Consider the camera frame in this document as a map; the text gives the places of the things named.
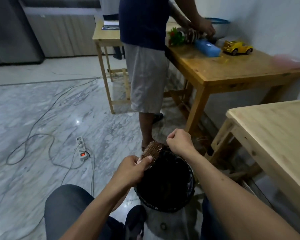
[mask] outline toy car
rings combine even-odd
[[[225,41],[222,50],[235,56],[238,53],[246,53],[247,55],[253,52],[253,47],[238,41]]]

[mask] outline person in background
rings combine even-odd
[[[281,216],[200,155],[183,129],[175,129],[167,144],[193,168],[206,194],[201,240],[300,240],[300,234]],[[76,185],[57,188],[45,205],[47,240],[142,239],[147,218],[143,206],[130,210],[125,225],[109,217],[130,188],[141,181],[152,157],[145,157],[138,165],[137,160],[136,156],[124,158],[95,199]]]
[[[119,4],[120,0],[100,0],[103,19],[105,21],[119,21]],[[114,58],[122,60],[120,47],[113,47],[115,54]]]
[[[142,149],[153,141],[152,125],[163,118],[160,112],[168,72],[164,54],[166,26],[171,15],[184,27],[213,36],[209,20],[198,13],[195,0],[175,0],[186,19],[169,0],[121,0],[120,37],[126,52],[131,81],[131,108],[139,112]]]

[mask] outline gray cabinet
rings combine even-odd
[[[97,55],[93,15],[27,15],[46,57]]]

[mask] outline black trash bag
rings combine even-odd
[[[186,161],[167,147],[144,172],[135,191],[147,207],[173,213],[185,207],[195,193],[194,175]]]

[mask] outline navy blue shirt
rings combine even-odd
[[[163,51],[169,16],[169,0],[121,0],[121,41]]]

